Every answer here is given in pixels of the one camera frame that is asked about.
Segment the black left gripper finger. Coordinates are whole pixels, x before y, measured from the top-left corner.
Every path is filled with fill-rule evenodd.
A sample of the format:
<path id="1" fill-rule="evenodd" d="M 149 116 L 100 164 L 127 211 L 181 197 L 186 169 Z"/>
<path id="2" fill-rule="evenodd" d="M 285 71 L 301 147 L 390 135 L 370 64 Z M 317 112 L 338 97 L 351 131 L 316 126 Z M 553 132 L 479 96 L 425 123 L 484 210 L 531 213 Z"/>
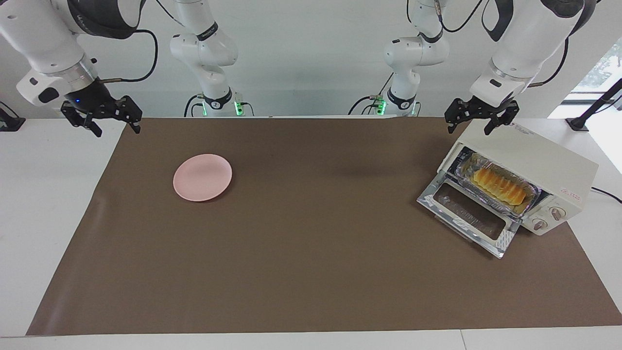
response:
<path id="1" fill-rule="evenodd" d="M 519 105 L 516 101 L 511 101 L 504 109 L 492 112 L 487 126 L 484 127 L 484 134 L 490 135 L 494 129 L 502 125 L 510 125 L 519 113 Z"/>
<path id="2" fill-rule="evenodd" d="M 455 98 L 445 111 L 445 122 L 448 124 L 447 129 L 452 134 L 458 124 L 472 120 L 469 113 L 470 101 L 464 101 L 461 98 Z"/>

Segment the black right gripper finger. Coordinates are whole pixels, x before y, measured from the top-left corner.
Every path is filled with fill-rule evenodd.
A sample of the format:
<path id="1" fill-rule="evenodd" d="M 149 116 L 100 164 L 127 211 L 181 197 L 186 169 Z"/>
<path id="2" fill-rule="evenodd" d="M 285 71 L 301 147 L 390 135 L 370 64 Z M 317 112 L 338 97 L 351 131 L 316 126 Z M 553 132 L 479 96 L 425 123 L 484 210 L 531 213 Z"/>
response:
<path id="1" fill-rule="evenodd" d="M 102 137 L 102 129 L 92 120 L 92 117 L 81 115 L 71 103 L 62 103 L 61 113 L 74 128 L 84 128 L 91 131 L 95 137 Z"/>
<path id="2" fill-rule="evenodd" d="M 129 96 L 124 96 L 115 101 L 115 107 L 115 119 L 125 122 L 135 134 L 139 134 L 141 131 L 142 110 L 134 100 Z"/>

